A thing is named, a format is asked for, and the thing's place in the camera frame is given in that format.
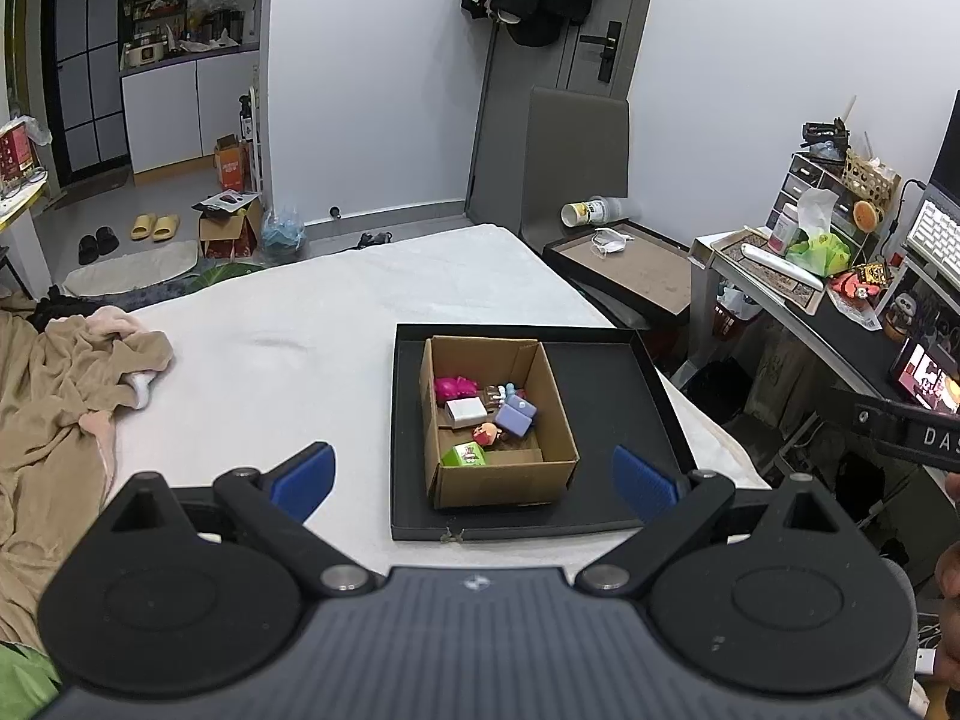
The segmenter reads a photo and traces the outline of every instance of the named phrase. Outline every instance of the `purple box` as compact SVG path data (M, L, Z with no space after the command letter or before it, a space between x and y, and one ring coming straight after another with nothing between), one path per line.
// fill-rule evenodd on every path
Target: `purple box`
M519 395L511 395L508 397L507 405L516 412L520 412L524 416L529 416L531 419L536 416L536 406L529 400L524 400Z
M509 430L515 436L522 438L527 434L533 420L529 416L522 415L511 406L501 406L493 418L493 422L504 430Z

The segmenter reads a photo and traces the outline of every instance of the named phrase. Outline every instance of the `white cabinet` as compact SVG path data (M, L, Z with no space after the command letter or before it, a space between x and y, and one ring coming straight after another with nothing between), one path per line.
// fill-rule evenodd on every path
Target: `white cabinet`
M200 145L212 154L217 139L240 133L240 95L250 93L260 52L232 53L197 60Z
M203 156L196 62L126 76L123 100L133 172Z

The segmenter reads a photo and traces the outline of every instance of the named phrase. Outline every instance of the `white keyboard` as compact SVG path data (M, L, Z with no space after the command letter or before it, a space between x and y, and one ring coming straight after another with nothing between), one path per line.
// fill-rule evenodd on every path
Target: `white keyboard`
M907 233L906 244L937 266L940 274L960 290L960 224L930 200Z

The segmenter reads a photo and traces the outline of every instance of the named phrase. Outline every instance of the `blue gripper pad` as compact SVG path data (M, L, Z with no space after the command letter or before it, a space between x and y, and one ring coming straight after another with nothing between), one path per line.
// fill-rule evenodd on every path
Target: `blue gripper pad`
M316 442L292 456L277 471L280 475L272 479L267 490L270 502L297 522L305 522L333 490L336 454L328 443Z
M613 486L644 524L649 524L680 501L677 481L664 476L625 447L618 445L613 450L611 466Z

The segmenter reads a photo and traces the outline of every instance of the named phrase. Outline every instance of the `brown blanket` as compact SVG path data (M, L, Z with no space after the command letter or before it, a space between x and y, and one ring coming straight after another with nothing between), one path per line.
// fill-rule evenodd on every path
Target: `brown blanket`
M91 418L109 425L112 454L109 415L136 403L120 377L164 370L172 356L162 333L122 340L69 317L38 334L0 311L0 640L43 649L40 594L106 493L104 436Z

